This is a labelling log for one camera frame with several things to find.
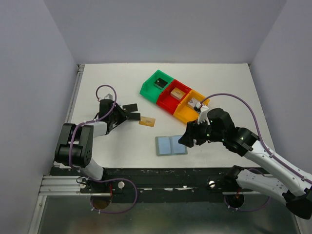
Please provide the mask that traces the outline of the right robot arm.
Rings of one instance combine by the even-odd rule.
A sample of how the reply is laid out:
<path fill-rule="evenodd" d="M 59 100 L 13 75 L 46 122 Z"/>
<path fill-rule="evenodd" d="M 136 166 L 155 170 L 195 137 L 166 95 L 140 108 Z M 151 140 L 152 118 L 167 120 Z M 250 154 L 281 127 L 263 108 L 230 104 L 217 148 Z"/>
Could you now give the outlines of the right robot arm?
<path fill-rule="evenodd" d="M 295 167 L 262 144 L 260 137 L 247 128 L 236 127 L 221 108 L 204 111 L 206 120 L 187 123 L 179 143 L 192 148 L 206 142 L 221 142 L 239 156 L 258 164 L 272 177 L 255 174 L 240 166 L 233 166 L 221 185 L 230 191 L 249 189 L 274 198 L 302 219 L 312 216 L 312 175 Z"/>

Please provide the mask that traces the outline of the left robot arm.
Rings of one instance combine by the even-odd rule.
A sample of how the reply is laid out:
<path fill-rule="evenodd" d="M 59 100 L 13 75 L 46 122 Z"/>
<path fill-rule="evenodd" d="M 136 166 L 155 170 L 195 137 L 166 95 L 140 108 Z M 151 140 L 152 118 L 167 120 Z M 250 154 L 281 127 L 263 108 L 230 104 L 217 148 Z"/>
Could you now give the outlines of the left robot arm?
<path fill-rule="evenodd" d="M 128 118 L 126 112 L 113 100 L 103 99 L 99 104 L 98 119 L 81 124 L 65 123 L 62 126 L 54 161 L 77 170 L 92 180 L 92 188 L 104 192 L 108 180 L 103 177 L 104 168 L 92 159 L 93 139 L 109 134 Z"/>

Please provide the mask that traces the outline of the black credit card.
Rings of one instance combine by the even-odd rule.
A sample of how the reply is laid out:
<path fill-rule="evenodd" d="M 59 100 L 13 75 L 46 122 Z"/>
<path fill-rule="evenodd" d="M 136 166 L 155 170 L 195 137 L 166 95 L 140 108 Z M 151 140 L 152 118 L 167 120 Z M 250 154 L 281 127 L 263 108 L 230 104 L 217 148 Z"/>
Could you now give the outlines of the black credit card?
<path fill-rule="evenodd" d="M 125 112 L 128 112 L 128 113 L 132 113 L 132 112 L 137 112 L 138 111 L 138 107 L 137 107 L 136 103 L 123 105 L 122 108 L 123 108 L 123 110 Z"/>
<path fill-rule="evenodd" d="M 141 119 L 141 114 L 140 113 L 137 113 L 137 112 L 130 112 L 127 114 L 128 116 L 128 120 L 130 121 L 140 121 Z"/>

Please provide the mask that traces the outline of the tan gold credit card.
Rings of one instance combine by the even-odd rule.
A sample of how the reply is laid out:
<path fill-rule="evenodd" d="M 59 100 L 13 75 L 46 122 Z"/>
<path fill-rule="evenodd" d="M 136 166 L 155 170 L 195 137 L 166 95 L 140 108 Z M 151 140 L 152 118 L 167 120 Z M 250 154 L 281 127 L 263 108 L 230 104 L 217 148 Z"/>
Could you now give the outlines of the tan gold credit card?
<path fill-rule="evenodd" d="M 139 125 L 154 127 L 155 121 L 156 121 L 155 118 L 141 116 Z"/>

